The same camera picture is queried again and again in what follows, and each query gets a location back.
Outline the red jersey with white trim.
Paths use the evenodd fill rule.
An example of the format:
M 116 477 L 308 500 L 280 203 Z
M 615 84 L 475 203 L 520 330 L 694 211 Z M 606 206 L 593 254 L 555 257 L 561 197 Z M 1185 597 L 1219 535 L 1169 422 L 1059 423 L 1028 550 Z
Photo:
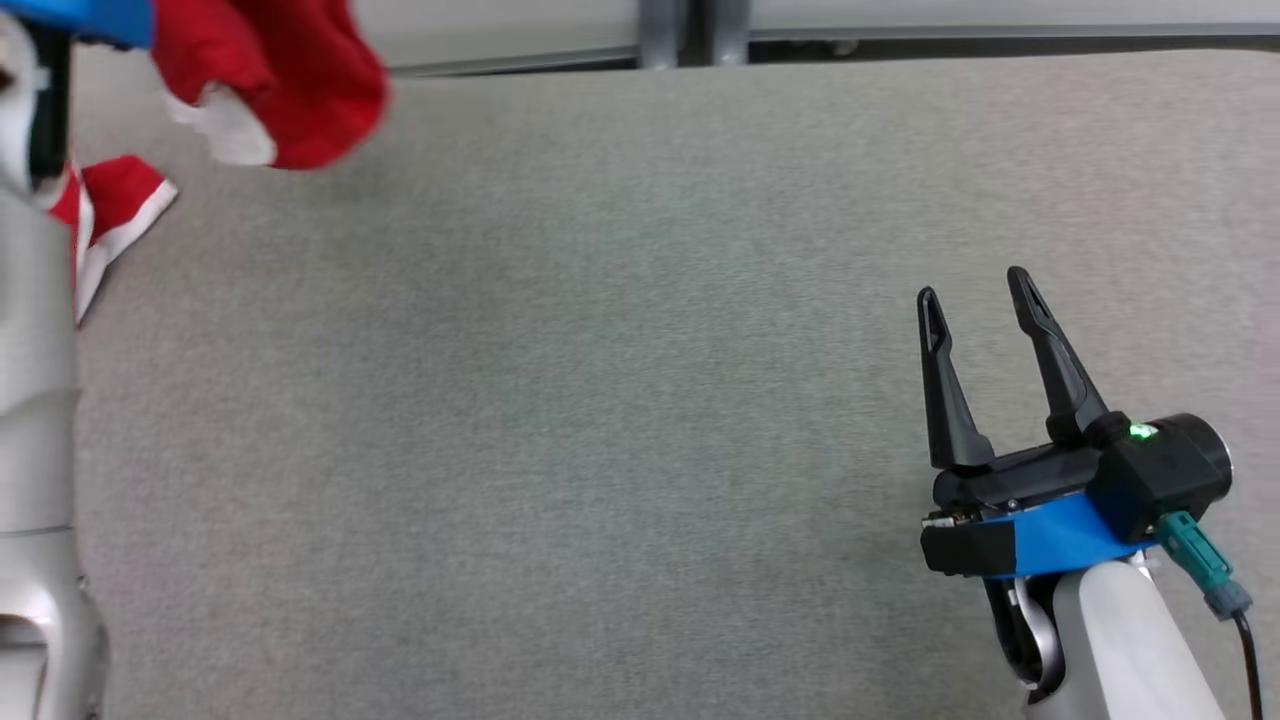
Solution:
M 233 167 L 314 170 L 388 104 L 352 0 L 154 0 L 154 65 L 173 119 Z

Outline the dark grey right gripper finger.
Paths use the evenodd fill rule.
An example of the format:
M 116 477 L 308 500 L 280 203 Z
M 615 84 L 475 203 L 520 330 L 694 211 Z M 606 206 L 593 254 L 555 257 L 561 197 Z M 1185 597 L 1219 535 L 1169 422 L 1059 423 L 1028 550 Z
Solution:
M 1018 324 L 1036 351 L 1050 410 L 1050 438 L 1056 445 L 1084 445 L 1088 427 L 1108 414 L 1108 407 L 1030 273 L 1010 266 L 1007 287 Z
M 977 429 L 951 357 L 954 337 L 933 288 L 918 293 L 916 316 L 931 465 L 940 470 L 987 466 L 996 460 L 995 448 Z

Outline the right gripper body, blue band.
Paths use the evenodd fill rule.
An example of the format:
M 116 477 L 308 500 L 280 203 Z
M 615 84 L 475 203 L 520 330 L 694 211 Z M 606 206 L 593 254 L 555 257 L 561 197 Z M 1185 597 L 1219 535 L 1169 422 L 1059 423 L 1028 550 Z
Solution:
M 1012 579 L 1092 568 L 1133 556 L 1084 495 L 1098 454 L 1052 445 L 954 468 L 934 479 L 937 510 L 922 525 L 925 565 L 948 577 Z

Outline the grey rounded partition foot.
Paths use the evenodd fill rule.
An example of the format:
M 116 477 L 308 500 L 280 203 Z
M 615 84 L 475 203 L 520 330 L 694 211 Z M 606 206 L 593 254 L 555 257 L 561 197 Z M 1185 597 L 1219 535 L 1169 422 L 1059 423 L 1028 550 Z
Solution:
M 637 0 L 637 49 L 643 69 L 678 67 L 690 17 L 690 0 Z
M 749 63 L 751 0 L 704 0 L 709 61 L 714 67 Z

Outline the left gripper body, blue band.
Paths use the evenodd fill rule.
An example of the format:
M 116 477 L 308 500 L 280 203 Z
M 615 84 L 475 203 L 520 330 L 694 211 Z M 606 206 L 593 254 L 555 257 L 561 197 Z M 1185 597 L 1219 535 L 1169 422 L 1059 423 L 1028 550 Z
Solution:
M 67 35 L 151 49 L 154 0 L 0 0 L 0 12 Z

